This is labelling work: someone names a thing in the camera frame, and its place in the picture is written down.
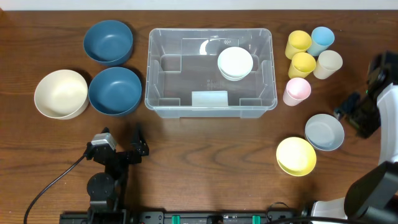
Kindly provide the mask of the small grey bowl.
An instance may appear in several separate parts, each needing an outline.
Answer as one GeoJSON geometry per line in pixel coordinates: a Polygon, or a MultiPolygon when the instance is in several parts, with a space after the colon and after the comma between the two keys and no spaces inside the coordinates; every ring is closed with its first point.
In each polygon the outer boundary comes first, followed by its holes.
{"type": "Polygon", "coordinates": [[[345,140],[345,131],[341,123],[328,114],[316,114],[305,125],[305,139],[321,151],[334,151],[345,140]]]}

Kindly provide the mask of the cream cup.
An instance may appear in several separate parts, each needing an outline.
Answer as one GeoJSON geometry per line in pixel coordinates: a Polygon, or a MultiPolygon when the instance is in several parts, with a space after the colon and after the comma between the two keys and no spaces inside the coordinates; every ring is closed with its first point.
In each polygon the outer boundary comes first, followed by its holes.
{"type": "Polygon", "coordinates": [[[316,78],[324,80],[334,74],[342,66],[343,59],[338,52],[325,50],[319,55],[313,74],[316,78]]]}

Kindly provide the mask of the pink cup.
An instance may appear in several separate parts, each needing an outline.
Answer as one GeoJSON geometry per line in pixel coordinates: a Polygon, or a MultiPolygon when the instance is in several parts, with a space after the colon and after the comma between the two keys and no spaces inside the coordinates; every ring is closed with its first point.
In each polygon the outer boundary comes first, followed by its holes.
{"type": "Polygon", "coordinates": [[[288,106],[296,106],[306,100],[312,92],[309,82],[304,78],[292,78],[287,82],[283,101],[288,106]]]}

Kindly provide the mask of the small yellow bowl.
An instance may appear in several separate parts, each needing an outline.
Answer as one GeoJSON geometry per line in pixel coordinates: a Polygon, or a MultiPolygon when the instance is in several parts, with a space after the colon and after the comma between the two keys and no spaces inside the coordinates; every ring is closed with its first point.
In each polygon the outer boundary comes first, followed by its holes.
{"type": "Polygon", "coordinates": [[[276,159],[284,172],[295,177],[311,173],[317,163],[317,155],[312,145],[298,137],[281,141],[276,149],[276,159]]]}

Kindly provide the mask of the small white bowl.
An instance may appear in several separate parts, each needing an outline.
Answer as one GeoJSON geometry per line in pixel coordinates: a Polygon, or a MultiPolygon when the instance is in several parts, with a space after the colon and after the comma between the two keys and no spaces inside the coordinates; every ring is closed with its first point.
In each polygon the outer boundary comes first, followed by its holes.
{"type": "Polygon", "coordinates": [[[239,81],[250,73],[254,62],[251,54],[244,48],[229,47],[220,53],[217,64],[225,79],[239,81]]]}

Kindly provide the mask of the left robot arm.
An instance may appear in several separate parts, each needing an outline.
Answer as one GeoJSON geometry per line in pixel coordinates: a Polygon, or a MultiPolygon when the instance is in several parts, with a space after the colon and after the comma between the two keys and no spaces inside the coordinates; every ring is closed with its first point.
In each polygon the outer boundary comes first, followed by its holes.
{"type": "Polygon", "coordinates": [[[83,154],[104,165],[104,172],[93,175],[87,183],[88,224],[131,222],[130,212],[124,208],[129,166],[142,162],[142,157],[149,155],[149,147],[140,126],[136,126],[130,141],[131,150],[118,152],[116,145],[109,129],[104,128],[87,143],[83,154]]]}

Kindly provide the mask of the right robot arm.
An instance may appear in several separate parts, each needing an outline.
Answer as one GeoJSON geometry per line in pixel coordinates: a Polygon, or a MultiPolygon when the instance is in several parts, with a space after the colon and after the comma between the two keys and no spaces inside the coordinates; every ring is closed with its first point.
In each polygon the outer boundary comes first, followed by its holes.
{"type": "Polygon", "coordinates": [[[378,166],[349,188],[346,197],[313,204],[314,217],[365,223],[397,223],[397,85],[377,97],[381,115],[381,152],[378,166]]]}

